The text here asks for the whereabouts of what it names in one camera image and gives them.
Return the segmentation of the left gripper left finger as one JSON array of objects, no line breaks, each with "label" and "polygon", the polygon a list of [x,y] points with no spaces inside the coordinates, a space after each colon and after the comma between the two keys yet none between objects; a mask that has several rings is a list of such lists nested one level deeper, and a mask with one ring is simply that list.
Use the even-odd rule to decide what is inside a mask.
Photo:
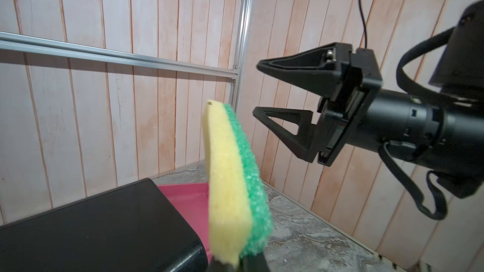
[{"label": "left gripper left finger", "polygon": [[212,258],[207,267],[207,272],[236,272],[236,268],[232,264],[224,264],[216,258]]}]

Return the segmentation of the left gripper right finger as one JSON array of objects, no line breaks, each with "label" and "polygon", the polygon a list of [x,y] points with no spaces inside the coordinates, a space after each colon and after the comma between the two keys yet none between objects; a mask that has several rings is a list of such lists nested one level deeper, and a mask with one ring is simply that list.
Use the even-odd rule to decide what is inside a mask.
[{"label": "left gripper right finger", "polygon": [[239,272],[270,272],[263,252],[256,255],[249,254],[240,259]]}]

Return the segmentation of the green yellow sponge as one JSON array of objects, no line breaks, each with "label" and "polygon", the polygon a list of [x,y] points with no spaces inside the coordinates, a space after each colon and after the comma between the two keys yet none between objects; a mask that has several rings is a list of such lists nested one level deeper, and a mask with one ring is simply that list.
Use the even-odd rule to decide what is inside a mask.
[{"label": "green yellow sponge", "polygon": [[209,100],[203,119],[209,245],[231,268],[262,254],[274,229],[255,155],[229,104]]}]

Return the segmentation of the pink drawer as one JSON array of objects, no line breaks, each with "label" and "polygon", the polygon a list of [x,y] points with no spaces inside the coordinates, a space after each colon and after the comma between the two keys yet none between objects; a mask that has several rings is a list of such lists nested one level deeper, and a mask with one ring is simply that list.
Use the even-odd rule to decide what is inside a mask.
[{"label": "pink drawer", "polygon": [[209,247],[208,226],[209,184],[158,185],[158,188],[195,230],[210,262],[212,254]]}]

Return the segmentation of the black drawer cabinet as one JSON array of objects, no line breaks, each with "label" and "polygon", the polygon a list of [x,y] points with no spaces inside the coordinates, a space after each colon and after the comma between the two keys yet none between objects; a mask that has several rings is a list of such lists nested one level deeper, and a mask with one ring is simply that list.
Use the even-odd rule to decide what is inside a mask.
[{"label": "black drawer cabinet", "polygon": [[205,271],[204,245],[149,179],[1,228],[2,271]]}]

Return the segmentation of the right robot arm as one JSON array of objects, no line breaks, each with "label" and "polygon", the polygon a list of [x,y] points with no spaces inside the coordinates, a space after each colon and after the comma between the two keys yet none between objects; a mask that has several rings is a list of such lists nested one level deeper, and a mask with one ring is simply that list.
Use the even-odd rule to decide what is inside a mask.
[{"label": "right robot arm", "polygon": [[377,152],[428,218],[483,183],[483,2],[400,59],[399,91],[383,88],[374,52],[332,43],[261,60],[257,69],[320,97],[313,112],[257,107],[253,116],[298,158],[331,166],[350,144]]}]

